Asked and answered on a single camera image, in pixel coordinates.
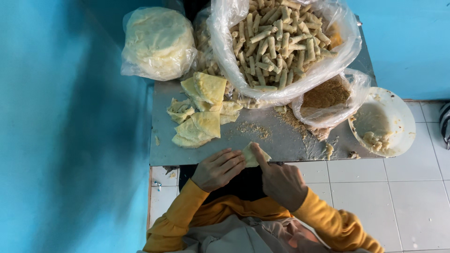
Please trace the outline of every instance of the clear plastic bag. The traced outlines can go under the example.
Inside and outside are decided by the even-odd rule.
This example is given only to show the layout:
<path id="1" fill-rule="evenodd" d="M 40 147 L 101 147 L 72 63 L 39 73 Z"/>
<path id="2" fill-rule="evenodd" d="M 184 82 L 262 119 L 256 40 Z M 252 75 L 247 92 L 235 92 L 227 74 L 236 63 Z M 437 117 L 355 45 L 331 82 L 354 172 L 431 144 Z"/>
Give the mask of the clear plastic bag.
<path id="1" fill-rule="evenodd" d="M 186 74 L 197 55 L 190 21 L 176 10 L 140 7 L 124 16 L 121 74 L 167 81 Z"/>
<path id="2" fill-rule="evenodd" d="M 364 103 L 369 94 L 372 78 L 361 71 L 346 68 L 334 77 L 350 91 L 345 104 L 337 104 L 328 108 L 305 108 L 302 107 L 303 95 L 292 101 L 292 110 L 295 117 L 307 125 L 319 140 L 328 137 L 330 131 L 339 123 L 347 120 Z"/>
<path id="3" fill-rule="evenodd" d="M 219 68 L 225 78 L 246 97 L 266 101 L 269 106 L 284 105 L 306 91 L 342 72 L 359 54 L 361 35 L 355 15 L 342 0 L 317 0 L 312 3 L 315 14 L 324 17 L 329 24 L 324 33 L 340 34 L 342 44 L 332 51 L 339 55 L 333 59 L 324 59 L 314 64 L 306 77 L 290 84 L 283 90 L 258 91 L 249 87 L 243 74 L 239 71 L 229 28 L 239 23 L 248 14 L 248 0 L 212 0 L 211 16 L 207 24 L 211 33 L 211 45 L 217 56 Z"/>
<path id="4" fill-rule="evenodd" d="M 211 34 L 206 24 L 206 20 L 211 15 L 211 7 L 207 6 L 197 13 L 193 26 L 195 35 L 195 45 L 197 48 L 197 70 L 206 70 L 208 74 L 222 76 L 221 70 L 214 58 L 214 52 L 211 47 Z"/>

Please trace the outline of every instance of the metal table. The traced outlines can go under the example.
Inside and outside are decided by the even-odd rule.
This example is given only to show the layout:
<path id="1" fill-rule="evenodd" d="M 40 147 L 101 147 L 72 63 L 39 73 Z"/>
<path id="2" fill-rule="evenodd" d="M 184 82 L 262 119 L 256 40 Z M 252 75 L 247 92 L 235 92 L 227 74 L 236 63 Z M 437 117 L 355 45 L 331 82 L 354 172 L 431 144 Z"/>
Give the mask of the metal table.
<path id="1" fill-rule="evenodd" d="M 364 34 L 360 26 L 363 39 L 362 49 L 358 57 L 350 64 L 349 68 L 360 70 L 370 75 L 375 81 L 369 51 L 365 43 Z M 180 81 L 156 81 L 153 93 L 153 119 L 152 138 L 150 147 L 150 165 L 185 165 L 196 164 L 211 154 L 225 149 L 243 149 L 250 141 L 258 142 L 274 162 L 298 162 L 325 159 L 323 150 L 325 142 L 319 142 L 310 133 L 303 140 L 302 135 L 294 128 L 279 119 L 273 108 L 249 110 L 243 108 L 236 122 L 228 123 L 220 127 L 221 138 L 213 139 L 198 149 L 184 149 L 172 143 L 176 134 L 174 127 L 176 122 L 170 120 L 166 112 L 172 98 L 185 100 L 186 96 L 180 93 L 182 90 Z M 269 133 L 267 138 L 261 138 L 261 131 L 252 131 L 256 127 L 265 129 Z M 156 146 L 155 137 L 161 141 Z M 328 139 L 334 147 L 331 159 L 347 159 L 351 151 L 356 151 L 362 158 L 379 157 L 362 147 L 353 136 L 347 121 L 334 128 Z"/>

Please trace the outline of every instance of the brown crumb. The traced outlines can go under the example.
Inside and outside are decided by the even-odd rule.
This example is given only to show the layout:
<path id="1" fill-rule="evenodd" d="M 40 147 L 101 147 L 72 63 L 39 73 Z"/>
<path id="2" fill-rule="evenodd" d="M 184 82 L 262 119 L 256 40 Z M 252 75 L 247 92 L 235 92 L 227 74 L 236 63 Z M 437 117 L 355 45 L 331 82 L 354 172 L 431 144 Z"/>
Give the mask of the brown crumb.
<path id="1" fill-rule="evenodd" d="M 287 108 L 285 113 L 277 113 L 277 117 L 284 123 L 290 125 L 295 131 L 299 132 L 302 139 L 306 138 L 308 130 L 306 130 L 305 124 L 295 117 L 294 112 L 290 107 Z"/>
<path id="2" fill-rule="evenodd" d="M 328 80 L 305 93 L 302 107 L 328 108 L 343 104 L 350 96 L 345 86 L 336 80 Z"/>

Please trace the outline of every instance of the plastic bowl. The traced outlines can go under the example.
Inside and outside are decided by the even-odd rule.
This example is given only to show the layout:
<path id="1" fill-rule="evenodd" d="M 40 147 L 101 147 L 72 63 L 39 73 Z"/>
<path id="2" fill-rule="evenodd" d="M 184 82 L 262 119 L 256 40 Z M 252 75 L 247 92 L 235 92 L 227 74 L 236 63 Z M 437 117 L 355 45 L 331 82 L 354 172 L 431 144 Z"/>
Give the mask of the plastic bowl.
<path id="1" fill-rule="evenodd" d="M 403 154 L 411 147 L 416 137 L 416 124 L 409 107 L 399 96 L 383 88 L 371 87 L 354 117 L 354 121 L 348 119 L 353 135 L 362 146 L 380 156 L 393 157 Z M 392 132 L 389 148 L 384 151 L 375 150 L 363 140 L 368 131 L 379 136 Z"/>

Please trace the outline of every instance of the yellow crepe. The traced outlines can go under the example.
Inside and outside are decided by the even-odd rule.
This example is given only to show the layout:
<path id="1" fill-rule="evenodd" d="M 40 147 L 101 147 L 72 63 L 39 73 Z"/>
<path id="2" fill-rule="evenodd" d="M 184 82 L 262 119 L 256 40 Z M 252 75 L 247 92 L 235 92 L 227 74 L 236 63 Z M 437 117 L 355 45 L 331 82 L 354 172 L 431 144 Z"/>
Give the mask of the yellow crepe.
<path id="1" fill-rule="evenodd" d="M 181 137 L 184 137 L 193 142 L 201 142 L 205 140 L 211 140 L 213 137 L 200 131 L 195 125 L 192 119 L 186 120 L 183 124 L 175 127 L 175 131 Z"/>
<path id="2" fill-rule="evenodd" d="M 235 122 L 239 117 L 239 111 L 235 112 L 233 115 L 220 114 L 220 125 Z"/>
<path id="3" fill-rule="evenodd" d="M 239 111 L 242 108 L 243 105 L 238 104 L 234 101 L 224 101 L 222 102 L 222 108 L 220 109 L 220 113 L 226 115 L 234 115 L 235 112 Z"/>
<path id="4" fill-rule="evenodd" d="M 221 137 L 220 114 L 217 112 L 201 112 L 191 115 L 194 125 L 212 137 Z"/>
<path id="5" fill-rule="evenodd" d="M 253 152 L 252 152 L 252 148 L 251 148 L 252 143 L 253 142 L 250 142 L 247 145 L 247 147 L 245 147 L 242 150 L 242 154 L 245 157 L 245 167 L 246 168 L 257 167 L 259 165 L 258 162 L 256 161 L 256 157 L 253 155 Z M 268 162 L 270 159 L 272 159 L 272 157 L 270 157 L 266 152 L 264 152 L 264 150 L 261 149 L 261 151 L 262 151 L 262 155 L 264 156 L 264 160 L 266 160 Z"/>
<path id="6" fill-rule="evenodd" d="M 172 142 L 175 143 L 177 146 L 185 148 L 185 149 L 196 149 L 202 145 L 204 145 L 205 143 L 209 142 L 211 139 L 209 140 L 204 140 L 201 142 L 193 142 L 191 140 L 188 140 L 184 137 L 181 137 L 180 135 L 175 135 L 172 138 Z"/>
<path id="7" fill-rule="evenodd" d="M 186 95 L 188 97 L 190 97 L 191 99 L 195 99 L 198 101 L 205 101 L 204 99 L 202 99 L 200 97 L 200 95 L 198 94 L 197 90 L 195 89 L 194 86 L 194 77 L 188 78 L 184 81 L 181 81 L 181 88 L 183 88 L 184 92 L 186 93 Z"/>
<path id="8" fill-rule="evenodd" d="M 178 102 L 178 100 L 172 98 L 171 105 L 167 108 L 167 113 L 170 115 L 171 120 L 178 124 L 183 123 L 190 115 L 194 114 L 194 108 L 188 108 L 190 100 Z"/>
<path id="9" fill-rule="evenodd" d="M 220 104 L 224 99 L 226 79 L 201 72 L 194 73 L 195 90 L 201 100 L 210 104 Z"/>

